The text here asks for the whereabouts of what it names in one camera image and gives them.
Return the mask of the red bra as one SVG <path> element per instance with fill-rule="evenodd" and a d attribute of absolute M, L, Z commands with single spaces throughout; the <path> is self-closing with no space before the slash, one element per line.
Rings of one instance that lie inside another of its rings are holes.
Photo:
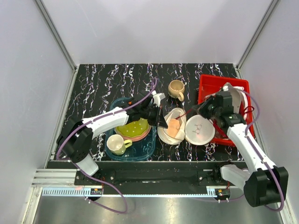
<path fill-rule="evenodd" d="M 255 110 L 255 108 L 253 106 L 247 106 L 247 107 L 244 107 L 243 109 L 241 109 L 241 115 L 243 116 L 245 121 L 247 120 L 247 117 L 249 116 L 249 114 L 252 113 L 254 110 Z M 183 115 L 176 117 L 175 119 L 179 119 L 183 116 L 186 116 L 191 111 L 192 111 L 192 109 L 188 110 Z M 219 126 L 217 126 L 217 121 L 215 119 L 213 119 L 211 122 L 215 128 L 215 137 L 219 138 L 219 139 L 228 140 L 227 135 L 223 131 L 220 130 Z"/>

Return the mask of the peach bra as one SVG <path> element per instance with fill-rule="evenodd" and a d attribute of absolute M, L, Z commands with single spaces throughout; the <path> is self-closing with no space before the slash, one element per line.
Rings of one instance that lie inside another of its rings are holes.
<path fill-rule="evenodd" d="M 181 127 L 180 121 L 178 119 L 171 118 L 168 123 L 167 134 L 170 137 L 175 138 L 180 130 L 180 127 Z"/>

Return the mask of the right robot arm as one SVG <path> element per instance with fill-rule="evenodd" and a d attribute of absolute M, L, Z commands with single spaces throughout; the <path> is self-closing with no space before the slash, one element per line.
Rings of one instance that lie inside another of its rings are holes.
<path fill-rule="evenodd" d="M 213 169 L 212 179 L 218 185 L 229 182 L 243 191 L 251 207 L 280 203 L 275 210 L 285 205 L 288 171 L 278 167 L 262 151 L 243 116 L 234 112 L 233 97 L 228 91 L 219 91 L 204 102 L 192 106 L 192 110 L 205 119 L 216 121 L 220 133 L 224 133 L 241 153 L 248 171 L 238 168 L 232 162 L 223 162 Z"/>

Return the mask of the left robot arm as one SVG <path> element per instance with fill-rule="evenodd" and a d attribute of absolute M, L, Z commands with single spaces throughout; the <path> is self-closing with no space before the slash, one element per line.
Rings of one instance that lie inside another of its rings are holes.
<path fill-rule="evenodd" d="M 97 184 L 101 173 L 89 154 L 92 140 L 106 131 L 140 119 L 147 120 L 150 126 L 167 128 L 161 105 L 164 98 L 165 94 L 152 92 L 140 99 L 130 98 L 113 110 L 95 117 L 70 119 L 57 139 L 57 160 L 64 152 L 68 160 L 85 172 L 84 178 L 89 184 Z"/>

